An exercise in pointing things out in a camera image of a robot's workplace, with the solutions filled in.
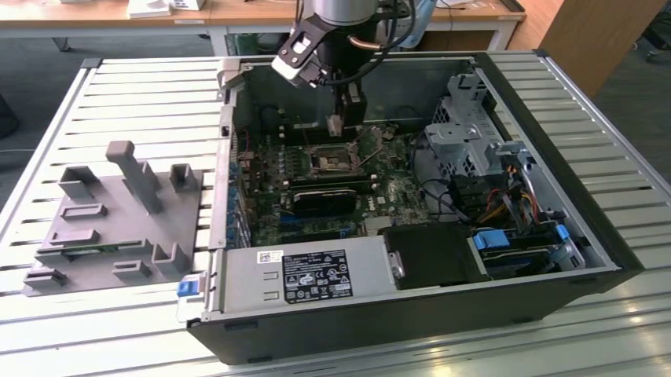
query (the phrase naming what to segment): white paper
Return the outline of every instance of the white paper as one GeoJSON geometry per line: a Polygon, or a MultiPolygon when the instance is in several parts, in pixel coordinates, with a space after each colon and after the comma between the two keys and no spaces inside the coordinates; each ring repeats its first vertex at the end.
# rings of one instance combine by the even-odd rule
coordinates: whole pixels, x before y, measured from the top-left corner
{"type": "Polygon", "coordinates": [[[453,8],[458,8],[457,5],[463,5],[463,4],[467,4],[470,2],[474,2],[475,0],[439,0],[437,2],[437,6],[439,8],[445,8],[447,6],[453,7],[453,8]]]}

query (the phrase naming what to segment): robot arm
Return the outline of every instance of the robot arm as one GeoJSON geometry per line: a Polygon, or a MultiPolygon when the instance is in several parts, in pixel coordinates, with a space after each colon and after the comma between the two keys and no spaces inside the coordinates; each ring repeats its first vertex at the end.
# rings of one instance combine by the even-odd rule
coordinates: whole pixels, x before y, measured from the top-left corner
{"type": "Polygon", "coordinates": [[[297,25],[273,62],[274,69],[295,85],[331,86],[335,113],[329,118],[331,136],[341,136],[346,126],[362,124],[366,95],[362,78],[381,65],[397,46],[414,47],[425,33],[435,0],[313,0],[315,15],[297,25]],[[410,26],[399,38],[399,20],[410,17],[410,26]],[[386,44],[375,40],[378,24],[389,21],[386,44]],[[371,62],[375,52],[381,52],[371,62]]]}

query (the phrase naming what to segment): white box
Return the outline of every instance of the white box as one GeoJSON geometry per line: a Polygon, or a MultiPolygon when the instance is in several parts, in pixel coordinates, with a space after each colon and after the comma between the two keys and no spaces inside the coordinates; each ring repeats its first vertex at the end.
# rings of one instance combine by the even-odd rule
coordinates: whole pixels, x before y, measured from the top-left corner
{"type": "Polygon", "coordinates": [[[169,0],[128,0],[128,18],[170,16],[169,0]]]}
{"type": "Polygon", "coordinates": [[[205,3],[206,0],[170,0],[173,9],[181,10],[201,10],[205,3]]]}

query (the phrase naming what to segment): copper pipe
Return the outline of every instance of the copper pipe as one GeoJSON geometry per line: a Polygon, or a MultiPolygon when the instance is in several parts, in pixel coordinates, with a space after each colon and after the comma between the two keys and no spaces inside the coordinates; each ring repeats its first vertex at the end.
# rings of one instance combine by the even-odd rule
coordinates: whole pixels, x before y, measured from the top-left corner
{"type": "Polygon", "coordinates": [[[359,47],[361,49],[367,49],[371,51],[381,51],[382,50],[382,45],[379,43],[362,41],[354,35],[347,37],[347,40],[350,41],[350,43],[353,44],[354,47],[359,47]]]}

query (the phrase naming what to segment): barcode sticker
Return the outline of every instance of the barcode sticker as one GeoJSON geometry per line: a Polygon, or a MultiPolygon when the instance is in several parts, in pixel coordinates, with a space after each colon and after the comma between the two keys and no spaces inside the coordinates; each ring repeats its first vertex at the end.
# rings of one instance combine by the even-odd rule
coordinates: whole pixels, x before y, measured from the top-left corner
{"type": "Polygon", "coordinates": [[[263,263],[282,262],[283,255],[285,255],[285,250],[259,251],[257,253],[257,263],[259,265],[262,265],[263,263]]]}

